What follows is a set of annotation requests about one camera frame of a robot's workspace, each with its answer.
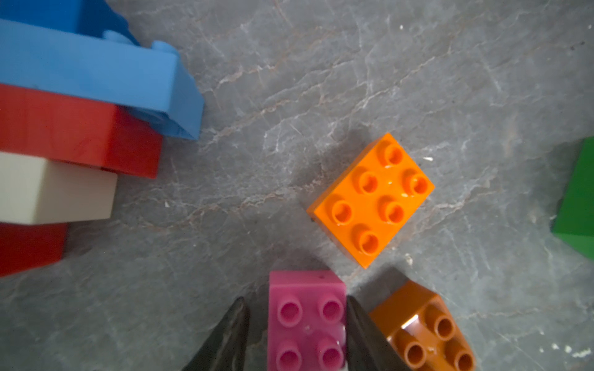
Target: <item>lego duplo brick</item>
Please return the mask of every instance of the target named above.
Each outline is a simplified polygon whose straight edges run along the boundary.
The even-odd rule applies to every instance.
[[[112,30],[140,45],[104,0],[2,0],[0,18],[93,37]]]
[[[446,304],[418,283],[408,281],[369,316],[411,369],[475,369],[475,356]]]
[[[68,225],[0,223],[0,277],[62,259]]]
[[[0,222],[106,219],[118,176],[46,158],[0,152]]]
[[[162,142],[115,104],[0,84],[0,151],[154,179]]]
[[[594,259],[594,137],[584,140],[553,233]]]
[[[307,209],[367,268],[435,186],[390,134],[377,139]]]
[[[273,271],[268,371],[337,371],[345,362],[346,286],[331,271]]]
[[[204,99],[171,45],[133,45],[0,20],[0,83],[129,108],[170,137],[198,139]]]

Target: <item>cream lego brick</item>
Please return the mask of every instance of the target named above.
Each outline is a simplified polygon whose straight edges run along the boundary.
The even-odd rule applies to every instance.
[[[118,176],[46,158],[0,152],[0,221],[15,224],[107,219]]]

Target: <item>light blue lego brick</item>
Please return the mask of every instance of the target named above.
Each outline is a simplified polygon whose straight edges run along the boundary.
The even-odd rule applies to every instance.
[[[0,18],[93,37],[112,30],[140,45],[105,0],[0,0]]]
[[[177,51],[105,38],[0,20],[0,83],[119,104],[163,135],[198,139],[204,99]]]

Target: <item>stack of lego bricks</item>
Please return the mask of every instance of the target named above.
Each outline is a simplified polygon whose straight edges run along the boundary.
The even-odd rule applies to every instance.
[[[109,218],[118,174],[157,176],[204,100],[170,45],[104,0],[0,2],[0,276],[60,260],[67,223]]]

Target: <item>red lego brick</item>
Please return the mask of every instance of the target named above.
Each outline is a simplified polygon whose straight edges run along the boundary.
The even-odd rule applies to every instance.
[[[0,84],[0,151],[154,179],[162,141],[115,104]]]
[[[67,224],[0,223],[0,277],[62,259],[67,229]]]
[[[346,286],[331,271],[270,273],[268,371],[338,371],[345,362]]]

